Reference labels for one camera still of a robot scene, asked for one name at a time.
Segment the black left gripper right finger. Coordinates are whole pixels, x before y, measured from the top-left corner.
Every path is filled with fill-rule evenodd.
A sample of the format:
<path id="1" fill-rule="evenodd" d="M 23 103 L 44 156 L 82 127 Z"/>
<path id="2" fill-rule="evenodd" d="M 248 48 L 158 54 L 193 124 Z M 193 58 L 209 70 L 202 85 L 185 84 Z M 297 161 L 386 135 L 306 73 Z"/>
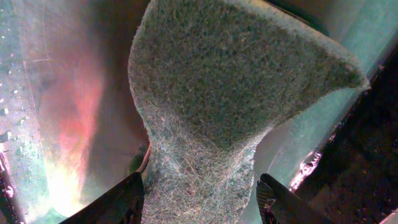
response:
<path id="1" fill-rule="evenodd" d="M 334 224 L 270 174 L 257 181 L 256 200 L 263 224 Z"/>

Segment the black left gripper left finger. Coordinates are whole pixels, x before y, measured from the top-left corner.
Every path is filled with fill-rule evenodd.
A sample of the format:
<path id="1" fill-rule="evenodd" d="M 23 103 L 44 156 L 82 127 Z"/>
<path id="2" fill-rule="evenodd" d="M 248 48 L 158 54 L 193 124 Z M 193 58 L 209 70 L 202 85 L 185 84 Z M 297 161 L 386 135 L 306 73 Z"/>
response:
<path id="1" fill-rule="evenodd" d="M 143 206 L 143 181 L 135 172 L 60 224 L 140 224 Z"/>

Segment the green scouring sponge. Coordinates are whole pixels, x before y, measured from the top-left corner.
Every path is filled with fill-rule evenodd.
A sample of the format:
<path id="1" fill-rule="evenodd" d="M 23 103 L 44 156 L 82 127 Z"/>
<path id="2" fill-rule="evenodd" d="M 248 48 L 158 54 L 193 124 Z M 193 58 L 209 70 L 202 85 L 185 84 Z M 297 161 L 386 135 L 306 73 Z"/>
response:
<path id="1" fill-rule="evenodd" d="M 356 57 L 264 1 L 151 1 L 129 82 L 149 135 L 143 223 L 236 223 L 257 145 L 334 91 L 365 89 Z"/>

